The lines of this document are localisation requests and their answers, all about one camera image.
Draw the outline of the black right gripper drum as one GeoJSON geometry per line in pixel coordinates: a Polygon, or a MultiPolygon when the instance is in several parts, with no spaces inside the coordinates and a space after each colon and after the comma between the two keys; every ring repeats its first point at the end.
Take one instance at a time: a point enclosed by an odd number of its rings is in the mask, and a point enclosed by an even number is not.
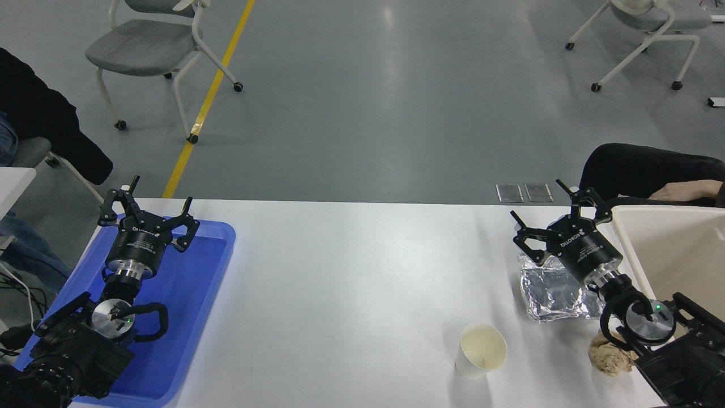
{"type": "Polygon", "coordinates": [[[596,229],[591,219],[566,215],[547,229],[553,232],[553,238],[547,240],[547,251],[579,282],[587,281],[601,265],[609,265],[615,270],[623,260],[621,253],[596,229]]]}

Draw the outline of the person's hand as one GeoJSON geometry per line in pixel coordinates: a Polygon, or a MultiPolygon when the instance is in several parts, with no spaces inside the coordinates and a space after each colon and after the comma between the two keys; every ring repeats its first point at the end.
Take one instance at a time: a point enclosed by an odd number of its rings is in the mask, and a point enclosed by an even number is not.
{"type": "Polygon", "coordinates": [[[694,181],[669,182],[649,196],[652,201],[689,202],[697,199],[717,199],[722,181],[700,179],[694,181]]]}

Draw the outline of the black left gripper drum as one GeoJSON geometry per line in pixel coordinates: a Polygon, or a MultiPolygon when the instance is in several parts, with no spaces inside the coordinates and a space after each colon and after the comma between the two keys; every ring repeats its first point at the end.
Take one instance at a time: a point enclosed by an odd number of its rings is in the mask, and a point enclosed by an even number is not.
{"type": "Polygon", "coordinates": [[[133,217],[121,220],[116,240],[107,256],[107,266],[114,262],[134,261],[147,267],[158,267],[165,249],[173,240],[168,230],[156,229],[148,220],[140,226],[133,217]]]}

